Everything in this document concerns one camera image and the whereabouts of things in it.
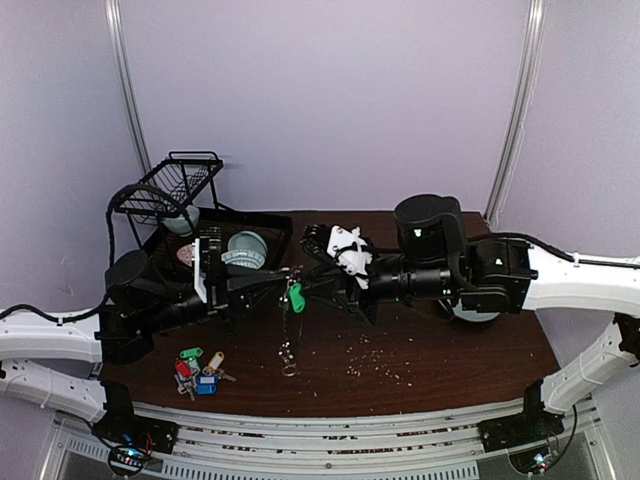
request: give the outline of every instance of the wooden table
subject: wooden table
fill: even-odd
[[[294,212],[294,237],[284,265],[312,265],[299,239],[310,223],[357,222],[376,246],[395,246],[390,212]],[[467,234],[487,231],[477,213],[465,214]],[[409,309],[381,305],[375,327],[312,302],[304,314],[299,374],[285,378],[277,355],[282,313],[266,299],[235,338],[214,324],[155,338],[156,350],[133,365],[105,365],[103,380],[124,383],[134,401],[186,410],[282,417],[325,417],[424,412],[500,402],[558,368],[533,313],[501,315],[472,324],[446,322],[437,305]],[[224,367],[238,378],[218,393],[192,402],[173,379],[178,353],[199,346],[208,359],[224,352]]]

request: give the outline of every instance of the key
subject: key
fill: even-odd
[[[216,372],[216,375],[218,375],[218,378],[220,378],[221,380],[229,380],[230,382],[235,382],[237,380],[236,377],[227,375],[227,373],[221,368],[218,369],[218,371]]]

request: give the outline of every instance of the robotic arm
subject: robotic arm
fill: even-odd
[[[299,270],[251,270],[224,265],[218,229],[200,232],[194,280],[163,279],[142,251],[129,252],[105,274],[108,297],[83,321],[51,322],[35,313],[0,314],[0,392],[74,413],[113,442],[171,452],[177,426],[135,416],[126,387],[79,380],[30,360],[72,358],[131,363],[153,349],[152,335],[218,319],[227,328],[250,314],[275,288],[304,286],[308,299],[331,302],[375,323],[380,301],[411,305],[431,299],[478,312],[550,307],[616,312],[604,334],[574,362],[530,386],[521,414],[479,425],[486,451],[561,433],[572,405],[640,358],[640,278],[637,259],[567,254],[525,235],[467,240],[454,198],[411,197],[395,209],[397,249],[377,249],[359,229],[313,225],[302,246],[319,265]],[[284,360],[292,359],[288,354]]]

